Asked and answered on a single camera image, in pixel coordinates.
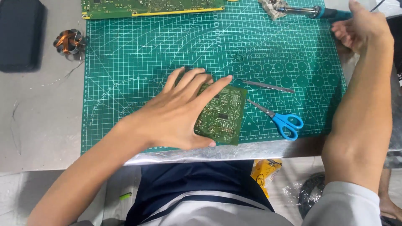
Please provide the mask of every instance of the forearm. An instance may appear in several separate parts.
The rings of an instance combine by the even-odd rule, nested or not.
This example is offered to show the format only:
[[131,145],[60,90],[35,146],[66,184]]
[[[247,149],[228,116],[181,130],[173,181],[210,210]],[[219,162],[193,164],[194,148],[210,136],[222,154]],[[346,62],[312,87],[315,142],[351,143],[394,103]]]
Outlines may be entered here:
[[64,171],[31,212],[28,225],[64,226],[77,220],[101,185],[127,160],[147,148],[146,139],[128,138],[128,134],[124,126],[116,126]]
[[346,181],[378,191],[392,131],[392,41],[371,41],[356,65],[322,153],[327,183]]

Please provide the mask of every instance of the left hand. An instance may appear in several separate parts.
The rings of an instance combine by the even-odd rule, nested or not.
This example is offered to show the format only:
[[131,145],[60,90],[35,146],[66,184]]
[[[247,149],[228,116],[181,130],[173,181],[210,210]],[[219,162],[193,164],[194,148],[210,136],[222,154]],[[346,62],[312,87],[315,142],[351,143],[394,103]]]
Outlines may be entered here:
[[230,83],[232,76],[219,79],[197,96],[202,84],[213,82],[212,76],[205,74],[203,68],[195,68],[185,73],[175,86],[184,71],[184,67],[174,70],[156,97],[116,126],[125,127],[131,137],[146,142],[148,147],[189,150],[216,146],[212,139],[196,135],[194,125],[207,103]]

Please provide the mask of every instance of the table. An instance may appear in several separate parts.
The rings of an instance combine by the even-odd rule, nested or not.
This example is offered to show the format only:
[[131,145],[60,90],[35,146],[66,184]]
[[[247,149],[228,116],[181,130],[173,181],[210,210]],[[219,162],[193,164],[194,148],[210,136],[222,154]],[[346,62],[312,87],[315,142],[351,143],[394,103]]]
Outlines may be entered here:
[[[0,72],[0,172],[66,169],[80,157],[84,66],[70,76],[79,59],[58,55],[52,43],[65,29],[85,31],[80,0],[41,0],[47,8],[41,67],[31,73]],[[361,0],[367,8],[374,0]],[[347,9],[347,0],[326,0],[328,8]],[[345,77],[350,78],[356,59],[341,55]],[[390,151],[402,150],[402,96],[392,77],[394,129]],[[320,155],[325,137],[278,140],[220,146],[192,151],[139,154],[126,164],[194,162]]]

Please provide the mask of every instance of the leg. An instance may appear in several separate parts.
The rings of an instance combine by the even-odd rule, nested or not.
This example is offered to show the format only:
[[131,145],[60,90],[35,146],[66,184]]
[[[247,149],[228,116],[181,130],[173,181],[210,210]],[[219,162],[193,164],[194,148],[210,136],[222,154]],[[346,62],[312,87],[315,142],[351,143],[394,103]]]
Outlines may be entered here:
[[378,196],[379,196],[379,208],[381,215],[396,218],[402,221],[402,209],[396,206],[388,195],[388,187],[390,184],[391,169],[383,169],[379,181]]

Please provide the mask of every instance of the black case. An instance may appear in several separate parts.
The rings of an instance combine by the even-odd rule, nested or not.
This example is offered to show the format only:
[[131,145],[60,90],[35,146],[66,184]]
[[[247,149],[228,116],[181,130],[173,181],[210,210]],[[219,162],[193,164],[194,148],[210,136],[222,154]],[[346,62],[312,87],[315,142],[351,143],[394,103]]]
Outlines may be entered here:
[[0,70],[38,66],[45,7],[39,0],[0,1]]

